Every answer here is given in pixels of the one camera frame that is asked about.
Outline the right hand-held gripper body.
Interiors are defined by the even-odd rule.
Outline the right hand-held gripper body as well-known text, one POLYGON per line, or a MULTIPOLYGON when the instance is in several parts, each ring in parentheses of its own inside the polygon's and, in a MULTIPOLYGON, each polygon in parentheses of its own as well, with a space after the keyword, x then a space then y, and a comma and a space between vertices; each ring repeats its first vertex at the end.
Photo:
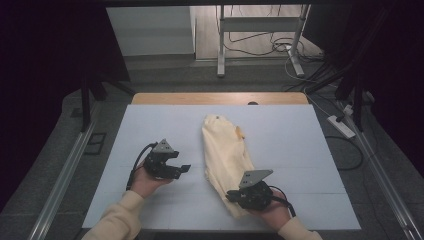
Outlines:
POLYGON ((271 203, 273 195, 270 187, 263 181, 272 170, 245 171, 239 184, 238 204, 243 209, 264 210, 271 203))

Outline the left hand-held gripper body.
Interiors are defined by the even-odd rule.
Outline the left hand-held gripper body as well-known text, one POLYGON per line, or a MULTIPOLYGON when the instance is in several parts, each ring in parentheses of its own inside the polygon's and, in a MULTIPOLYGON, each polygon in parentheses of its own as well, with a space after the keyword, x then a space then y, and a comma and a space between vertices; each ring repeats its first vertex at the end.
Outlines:
POLYGON ((144 168, 153 177, 162 179, 178 179, 181 175, 180 168, 169 166, 166 159, 167 153, 175 150, 170 146, 166 139, 156 143, 144 160, 144 168))

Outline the cream baby pants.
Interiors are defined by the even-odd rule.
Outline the cream baby pants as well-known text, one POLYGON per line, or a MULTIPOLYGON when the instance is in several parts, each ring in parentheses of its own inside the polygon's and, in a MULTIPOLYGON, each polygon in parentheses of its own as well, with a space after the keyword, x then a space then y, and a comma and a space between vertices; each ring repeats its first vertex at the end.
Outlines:
POLYGON ((247 215, 246 210, 226 198, 229 190, 239 189, 244 172, 254 170, 243 131, 225 116, 214 114, 205 117, 201 131, 207 180, 233 218, 247 215))

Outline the person's left hand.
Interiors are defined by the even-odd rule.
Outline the person's left hand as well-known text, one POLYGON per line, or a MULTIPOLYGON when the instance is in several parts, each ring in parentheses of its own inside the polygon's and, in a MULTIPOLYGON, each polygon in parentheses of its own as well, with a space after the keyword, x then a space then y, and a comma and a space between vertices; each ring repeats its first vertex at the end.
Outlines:
POLYGON ((134 173, 131 191, 136 192, 142 198, 147 198, 152 195, 159 187, 169 184, 172 179, 160 179, 151 176, 144 168, 139 165, 134 173))

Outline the person's right hand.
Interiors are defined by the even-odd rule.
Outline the person's right hand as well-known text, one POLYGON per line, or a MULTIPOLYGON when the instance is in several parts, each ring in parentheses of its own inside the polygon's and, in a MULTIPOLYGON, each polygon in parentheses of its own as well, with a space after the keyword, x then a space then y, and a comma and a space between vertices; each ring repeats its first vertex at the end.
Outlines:
POLYGON ((280 230, 291 219, 288 208, 278 201, 272 201, 263 211, 249 210, 249 213, 262 219, 273 230, 280 230))

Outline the light blue table mat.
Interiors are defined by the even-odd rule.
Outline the light blue table mat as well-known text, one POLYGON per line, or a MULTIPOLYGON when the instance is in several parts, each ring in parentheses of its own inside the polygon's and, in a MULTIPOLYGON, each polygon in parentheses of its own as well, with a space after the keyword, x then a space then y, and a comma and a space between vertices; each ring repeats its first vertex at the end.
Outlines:
POLYGON ((201 127, 209 114, 241 128, 252 163, 269 169, 266 183, 283 190, 310 230, 357 230, 360 225, 313 107, 301 105, 130 105, 83 222, 93 227, 119 201, 133 164, 150 143, 178 151, 171 166, 190 169, 146 200, 140 219, 156 231, 265 232, 250 214, 234 218, 205 175, 201 127))

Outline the black floor outlet cover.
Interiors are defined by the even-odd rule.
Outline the black floor outlet cover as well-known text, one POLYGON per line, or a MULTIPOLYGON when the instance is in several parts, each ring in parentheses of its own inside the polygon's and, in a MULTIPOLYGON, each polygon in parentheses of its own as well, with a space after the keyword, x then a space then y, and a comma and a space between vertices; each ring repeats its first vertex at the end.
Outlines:
POLYGON ((92 133, 85 147, 85 155, 99 155, 105 143, 106 133, 92 133))

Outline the black metal stand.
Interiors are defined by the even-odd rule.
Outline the black metal stand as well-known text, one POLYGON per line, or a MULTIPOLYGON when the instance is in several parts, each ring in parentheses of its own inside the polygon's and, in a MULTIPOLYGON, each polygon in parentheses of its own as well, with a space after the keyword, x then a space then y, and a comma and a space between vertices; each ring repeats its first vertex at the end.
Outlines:
POLYGON ((360 132, 362 126, 362 94, 363 94, 363 74, 357 67, 349 68, 340 82, 335 97, 337 100, 346 100, 351 92, 353 94, 353 122, 360 132))
POLYGON ((96 74, 93 76, 85 76, 81 79, 81 103, 82 103, 82 127, 81 131, 85 132, 91 123, 91 108, 90 97, 92 94, 96 101, 104 101, 107 97, 107 92, 103 83, 106 82, 115 88, 127 93, 133 97, 136 92, 123 83, 114 80, 105 74, 96 74))

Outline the white power strip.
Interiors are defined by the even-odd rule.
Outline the white power strip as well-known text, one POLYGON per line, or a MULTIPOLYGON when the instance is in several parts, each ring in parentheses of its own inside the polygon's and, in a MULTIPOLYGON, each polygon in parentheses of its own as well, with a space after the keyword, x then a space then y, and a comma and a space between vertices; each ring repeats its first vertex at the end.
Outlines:
POLYGON ((356 134, 342 122, 342 117, 337 117, 335 115, 329 116, 327 121, 336 128, 346 139, 351 139, 356 136, 356 134))

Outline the dark curtain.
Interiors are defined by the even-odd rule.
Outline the dark curtain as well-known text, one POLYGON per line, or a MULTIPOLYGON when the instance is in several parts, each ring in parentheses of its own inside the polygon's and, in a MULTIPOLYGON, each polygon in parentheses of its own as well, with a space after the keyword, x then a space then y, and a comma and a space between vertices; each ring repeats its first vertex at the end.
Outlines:
POLYGON ((424 0, 317 4, 303 36, 343 73, 336 97, 370 92, 378 122, 424 177, 424 0))
POLYGON ((104 6, 0 0, 0 211, 37 159, 82 81, 127 81, 104 6))

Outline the aluminium rail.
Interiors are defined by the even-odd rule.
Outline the aluminium rail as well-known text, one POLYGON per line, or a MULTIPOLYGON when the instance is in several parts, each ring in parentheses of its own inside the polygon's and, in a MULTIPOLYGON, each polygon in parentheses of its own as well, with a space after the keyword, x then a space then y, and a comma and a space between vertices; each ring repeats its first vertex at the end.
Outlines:
POLYGON ((372 171, 407 240, 424 240, 424 232, 418 226, 407 204, 381 164, 377 148, 372 146, 363 131, 360 131, 356 126, 353 126, 353 130, 356 134, 356 139, 367 156, 367 165, 372 171))
POLYGON ((83 151, 95 128, 96 122, 92 121, 84 132, 78 137, 62 167, 62 170, 44 204, 27 240, 44 240, 65 196, 71 179, 79 164, 83 151))

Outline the white metal stand frame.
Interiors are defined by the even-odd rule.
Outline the white metal stand frame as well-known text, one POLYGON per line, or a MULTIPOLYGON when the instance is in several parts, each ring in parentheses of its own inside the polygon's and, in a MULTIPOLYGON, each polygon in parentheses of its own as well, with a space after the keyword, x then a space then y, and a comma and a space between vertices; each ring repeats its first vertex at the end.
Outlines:
POLYGON ((225 76, 225 46, 224 35, 229 32, 293 32, 294 37, 290 46, 285 50, 297 77, 305 76, 297 53, 298 44, 310 5, 304 5, 299 17, 226 17, 224 6, 220 6, 218 19, 219 50, 217 55, 217 76, 225 76))

